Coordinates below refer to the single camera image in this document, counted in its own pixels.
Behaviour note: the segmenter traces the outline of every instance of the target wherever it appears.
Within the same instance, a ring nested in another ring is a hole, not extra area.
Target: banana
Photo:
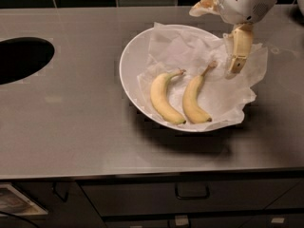
[[[209,64],[208,67],[201,73],[201,75],[197,75],[189,82],[186,89],[184,90],[182,96],[182,109],[186,117],[193,124],[202,124],[212,121],[209,113],[198,105],[198,95],[207,72],[217,64],[218,63],[216,61],[213,61],[211,64]]]
[[[185,118],[177,111],[167,99],[167,88],[171,79],[175,76],[182,75],[184,69],[178,69],[172,72],[164,72],[158,75],[152,83],[150,98],[153,107],[171,124],[185,124]]]

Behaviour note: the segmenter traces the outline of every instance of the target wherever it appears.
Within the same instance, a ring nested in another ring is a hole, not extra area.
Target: robotic hand
[[[253,24],[259,22],[275,5],[276,0],[200,0],[190,10],[192,16],[206,13],[219,15],[234,25],[228,37],[233,38],[233,52],[226,78],[235,77],[243,69],[253,43]]]

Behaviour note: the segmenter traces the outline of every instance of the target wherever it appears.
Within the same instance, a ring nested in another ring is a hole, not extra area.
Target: black oval
[[[0,85],[39,71],[54,53],[54,46],[41,38],[21,37],[0,42]]]

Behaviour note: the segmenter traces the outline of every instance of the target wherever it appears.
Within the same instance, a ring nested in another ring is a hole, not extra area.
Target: countertop
[[[2,9],[1,40],[49,40],[55,55],[24,80],[0,85],[0,180],[204,171],[304,169],[304,19],[277,5],[255,26],[269,49],[243,123],[183,133],[151,122],[126,97],[124,47],[154,22],[230,32],[188,7]]]

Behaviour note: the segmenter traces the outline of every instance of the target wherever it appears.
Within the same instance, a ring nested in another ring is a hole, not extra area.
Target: white paper liner
[[[253,45],[244,69],[234,79],[227,80],[225,72],[232,50],[229,40],[226,36],[218,38],[201,29],[156,23],[150,35],[147,68],[138,75],[140,90],[146,100],[146,114],[159,123],[172,126],[151,104],[153,80],[162,72],[186,69],[185,74],[174,78],[168,87],[170,104],[183,114],[181,99],[187,84],[216,60],[218,66],[208,72],[198,96],[199,105],[212,116],[213,121],[199,124],[187,121],[174,128],[204,132],[241,123],[243,107],[256,98],[250,87],[262,80],[266,73],[268,50],[262,44]]]

